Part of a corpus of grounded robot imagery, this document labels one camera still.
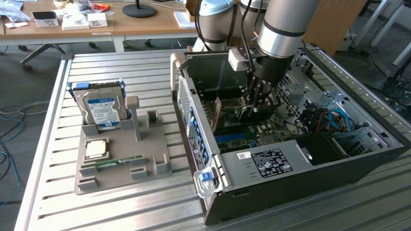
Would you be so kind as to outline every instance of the desk lamp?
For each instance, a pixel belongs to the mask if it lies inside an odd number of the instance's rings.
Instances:
[[[139,0],[136,0],[135,4],[123,7],[123,13],[133,18],[147,18],[155,15],[156,10],[148,5],[140,5]]]

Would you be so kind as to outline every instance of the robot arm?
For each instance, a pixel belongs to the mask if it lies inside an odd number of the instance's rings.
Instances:
[[[237,49],[229,51],[229,57],[236,59],[235,62],[229,60],[233,69],[237,63],[249,63],[247,100],[253,105],[255,112],[273,107],[275,87],[289,68],[317,4],[319,0],[241,0],[236,9],[231,0],[203,0],[201,2],[199,14],[201,37],[213,51],[224,50],[227,36],[241,37],[241,29],[245,40],[255,37],[253,22],[261,7],[260,14],[263,13],[264,17],[259,17],[256,22],[259,55],[252,57],[255,61],[252,60],[251,63],[245,53],[239,52]]]

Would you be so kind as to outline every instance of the blue hard drive label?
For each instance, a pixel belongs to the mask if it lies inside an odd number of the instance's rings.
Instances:
[[[87,103],[97,126],[111,127],[119,124],[120,118],[119,113],[113,108],[116,104],[113,98],[88,100]]]
[[[291,165],[279,148],[260,153],[253,153],[251,154],[251,157],[263,178],[292,171]]]

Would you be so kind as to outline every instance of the aluminum profile table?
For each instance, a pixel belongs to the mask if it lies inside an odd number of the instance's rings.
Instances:
[[[357,183],[272,209],[204,226],[200,201],[169,90],[168,51],[97,53],[62,60],[14,230],[401,230],[411,226],[411,153]],[[75,195],[80,111],[67,82],[124,79],[139,113],[160,112],[173,174],[103,192]]]

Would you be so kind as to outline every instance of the white box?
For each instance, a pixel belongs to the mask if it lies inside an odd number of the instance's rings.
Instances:
[[[58,26],[57,16],[54,12],[33,12],[37,27]]]
[[[89,27],[108,26],[104,13],[89,13],[87,15],[87,20]]]
[[[65,14],[62,16],[61,29],[62,30],[77,30],[77,29],[88,29],[88,22],[83,14]]]

